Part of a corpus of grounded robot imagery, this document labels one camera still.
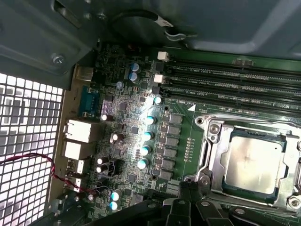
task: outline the cpu socket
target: cpu socket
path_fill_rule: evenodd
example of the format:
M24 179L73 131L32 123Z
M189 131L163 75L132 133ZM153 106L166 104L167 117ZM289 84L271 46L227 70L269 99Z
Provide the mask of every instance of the cpu socket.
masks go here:
M223 113L195 123L203 130L199 166L184 180L198 181L208 198L301 215L298 125Z

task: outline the motherboard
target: motherboard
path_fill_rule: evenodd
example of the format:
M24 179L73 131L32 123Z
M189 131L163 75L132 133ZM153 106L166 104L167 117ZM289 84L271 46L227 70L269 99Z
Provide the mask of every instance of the motherboard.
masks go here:
M300 75L296 61L104 44L78 115L103 125L89 220L198 181L225 209L300 225Z

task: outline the white triangle marking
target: white triangle marking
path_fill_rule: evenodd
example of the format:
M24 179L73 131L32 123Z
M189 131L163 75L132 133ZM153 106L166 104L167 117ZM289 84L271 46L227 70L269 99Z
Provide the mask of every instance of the white triangle marking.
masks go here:
M193 105L193 106L190 107L187 111L194 112L195 110L196 110L196 105Z

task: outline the ventilation grille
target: ventilation grille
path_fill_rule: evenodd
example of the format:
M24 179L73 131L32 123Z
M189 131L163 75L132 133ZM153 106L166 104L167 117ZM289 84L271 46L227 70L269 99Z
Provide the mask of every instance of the ventilation grille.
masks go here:
M30 152L53 157L63 90L0 74L0 161ZM0 165L0 225L43 216L50 163L42 158Z

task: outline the red wire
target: red wire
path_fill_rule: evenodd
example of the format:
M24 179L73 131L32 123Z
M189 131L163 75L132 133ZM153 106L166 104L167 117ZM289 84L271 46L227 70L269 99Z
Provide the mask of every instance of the red wire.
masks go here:
M61 178L58 175L56 175L55 174L55 163L54 163L54 161L51 158L49 158L47 155L45 155L45 154L28 153L28 154L24 154L24 155L16 155L16 156L7 158L7 159L5 159L3 161L0 161L0 165L4 164L6 162L16 161L16 160L22 159L22 158L31 158L31 157L42 157L42 158L47 159L47 161L51 162L50 175L53 176L55 179L59 179L60 181L63 181L66 185L73 186L73 187L79 189L81 192L95 193L95 191L93 191L93 190L79 187L76 184L72 183L70 180L67 180L65 178Z

